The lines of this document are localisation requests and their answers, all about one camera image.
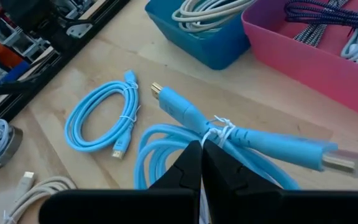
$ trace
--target storage bin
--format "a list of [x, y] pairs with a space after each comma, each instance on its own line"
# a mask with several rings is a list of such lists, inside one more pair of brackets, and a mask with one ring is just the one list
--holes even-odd
[[182, 2], [183, 0], [150, 0], [145, 7], [164, 36], [175, 45], [214, 70], [226, 68], [249, 48], [240, 14], [221, 30], [203, 39], [182, 31], [178, 22], [171, 18]]
[[[285, 22], [287, 1], [258, 0], [243, 12], [253, 53], [268, 66], [358, 111], [358, 64], [340, 57], [351, 28], [328, 26], [318, 48], [295, 41], [307, 25]], [[358, 0], [344, 8], [358, 11]]]

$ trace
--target black metal frame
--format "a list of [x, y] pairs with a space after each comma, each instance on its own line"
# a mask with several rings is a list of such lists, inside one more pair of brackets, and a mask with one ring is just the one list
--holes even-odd
[[129, 2], [130, 0], [107, 0], [90, 17], [94, 26], [82, 37], [71, 51], [61, 55], [56, 52], [48, 58], [32, 75], [41, 73], [34, 87], [25, 93], [9, 95], [0, 103], [0, 118], [11, 121], [50, 80]]

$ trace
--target white twist tie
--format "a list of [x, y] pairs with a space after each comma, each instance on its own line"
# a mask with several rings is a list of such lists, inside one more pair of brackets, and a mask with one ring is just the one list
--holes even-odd
[[127, 83], [129, 85], [129, 87], [123, 89], [122, 91], [128, 90], [130, 88], [133, 88], [133, 89], [137, 90], [139, 88], [139, 85], [136, 82], [129, 81]]
[[212, 120], [212, 122], [214, 121], [220, 121], [222, 123], [225, 124], [225, 127], [223, 127], [222, 129], [218, 129], [218, 128], [210, 128], [208, 130], [208, 132], [204, 135], [203, 139], [201, 140], [201, 146], [204, 147], [204, 143], [205, 141], [208, 139], [208, 137], [211, 134], [216, 134], [218, 135], [218, 138], [220, 139], [220, 142], [218, 144], [219, 147], [223, 147], [224, 142], [226, 142], [227, 138], [230, 136], [230, 134], [232, 133], [232, 131], [236, 128], [236, 125], [234, 125], [233, 123], [230, 122], [229, 119], [226, 118], [220, 118], [216, 115], [214, 115], [215, 120]]
[[17, 224], [15, 219], [6, 215], [6, 210], [4, 210], [4, 221], [9, 221], [8, 224], [9, 223]]
[[142, 105], [139, 105], [138, 107], [137, 107], [137, 109], [136, 109], [136, 112], [135, 112], [135, 117], [134, 118], [131, 118], [131, 117], [128, 117], [128, 116], [120, 116], [120, 118], [127, 118], [127, 119], [129, 119], [129, 120], [131, 120], [133, 123], [135, 123], [136, 121], [137, 121], [137, 112], [139, 111], [139, 109], [140, 109], [140, 107], [141, 107]]

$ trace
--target gold-plated connector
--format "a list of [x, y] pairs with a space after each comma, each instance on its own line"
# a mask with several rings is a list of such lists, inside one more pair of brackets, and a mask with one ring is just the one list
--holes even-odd
[[358, 152], [336, 150], [323, 154], [323, 166], [353, 177], [358, 177]]
[[152, 94], [153, 97], [156, 98], [157, 100], [161, 90], [162, 90], [162, 86], [160, 86], [158, 83], [155, 82], [152, 84]]
[[122, 159], [124, 157], [124, 152], [114, 150], [112, 152], [111, 156], [113, 156], [114, 158], [117, 158], [117, 159]]

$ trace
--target wooden table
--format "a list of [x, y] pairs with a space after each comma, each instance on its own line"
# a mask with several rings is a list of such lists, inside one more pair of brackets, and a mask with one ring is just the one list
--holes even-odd
[[[131, 1], [61, 72], [12, 124], [24, 140], [12, 161], [0, 170], [0, 222], [25, 171], [38, 179], [65, 175], [79, 188], [131, 189], [136, 148], [142, 132], [155, 123], [176, 123], [158, 107], [152, 82], [169, 85], [208, 117], [231, 119], [238, 126], [330, 139], [358, 151], [358, 114], [258, 62], [251, 51], [228, 69], [213, 71], [167, 41], [144, 11], [146, 0]], [[68, 147], [63, 135], [73, 107], [92, 89], [122, 80], [133, 69], [139, 81], [138, 121], [124, 160], [111, 148], [92, 154]], [[83, 130], [94, 139], [118, 119], [123, 106], [112, 96], [91, 114]], [[358, 189], [358, 179], [319, 173], [275, 161], [305, 189]], [[21, 223], [37, 223], [37, 206]]]

